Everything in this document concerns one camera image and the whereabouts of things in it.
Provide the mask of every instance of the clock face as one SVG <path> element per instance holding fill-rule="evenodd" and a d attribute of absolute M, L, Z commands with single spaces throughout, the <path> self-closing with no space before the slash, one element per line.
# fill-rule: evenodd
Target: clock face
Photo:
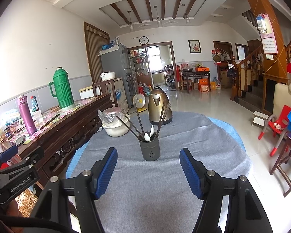
<path fill-rule="evenodd" d="M 149 39 L 147 37 L 141 37 L 139 39 L 139 43 L 142 45 L 146 45 L 149 42 Z"/>

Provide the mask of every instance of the gray tablecloth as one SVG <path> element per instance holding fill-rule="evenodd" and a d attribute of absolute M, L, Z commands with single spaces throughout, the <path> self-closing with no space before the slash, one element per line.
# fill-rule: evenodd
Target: gray tablecloth
<path fill-rule="evenodd" d="M 131 118 L 139 127 L 137 118 Z M 148 115 L 141 120 L 150 130 Z M 71 177 L 90 169 L 109 147 L 118 150 L 118 162 L 105 195 L 95 202 L 107 233 L 192 232 L 202 205 L 191 192 L 179 162 L 187 147 L 196 160 L 223 177 L 248 176 L 252 163 L 236 141 L 207 117 L 197 113 L 173 112 L 173 121 L 159 133 L 161 157 L 145 161 L 137 138 L 128 132 L 110 137 L 93 135 Z M 220 223 L 227 215 L 224 197 Z"/>

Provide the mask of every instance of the purple water bottle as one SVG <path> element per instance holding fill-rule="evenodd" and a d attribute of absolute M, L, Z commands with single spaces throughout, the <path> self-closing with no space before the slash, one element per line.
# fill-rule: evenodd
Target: purple water bottle
<path fill-rule="evenodd" d="M 30 110 L 28 107 L 27 96 L 20 95 L 17 99 L 17 103 L 19 106 L 19 113 L 22 119 L 24 120 L 26 129 L 29 135 L 32 135 L 36 132 L 36 126 L 33 123 Z"/>

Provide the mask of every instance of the flower painting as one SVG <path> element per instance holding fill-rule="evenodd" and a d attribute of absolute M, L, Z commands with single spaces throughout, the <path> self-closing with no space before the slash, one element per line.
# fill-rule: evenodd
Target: flower painting
<path fill-rule="evenodd" d="M 199 40 L 189 40 L 189 46 L 191 53 L 202 53 L 199 45 Z"/>

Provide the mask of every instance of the metal screw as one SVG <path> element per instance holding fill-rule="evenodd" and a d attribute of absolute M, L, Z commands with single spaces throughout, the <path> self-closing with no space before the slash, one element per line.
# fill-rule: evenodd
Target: metal screw
<path fill-rule="evenodd" d="M 53 176 L 53 177 L 50 178 L 50 181 L 51 182 L 56 182 L 56 181 L 58 181 L 58 177 L 57 176 Z"/>
<path fill-rule="evenodd" d="M 207 171 L 207 175 L 208 176 L 214 176 L 216 174 L 216 172 L 214 170 L 208 170 Z"/>
<path fill-rule="evenodd" d="M 247 181 L 248 179 L 245 175 L 240 175 L 239 178 L 241 181 Z"/>
<path fill-rule="evenodd" d="M 91 171 L 90 170 L 84 170 L 82 172 L 83 176 L 89 176 L 91 174 Z"/>

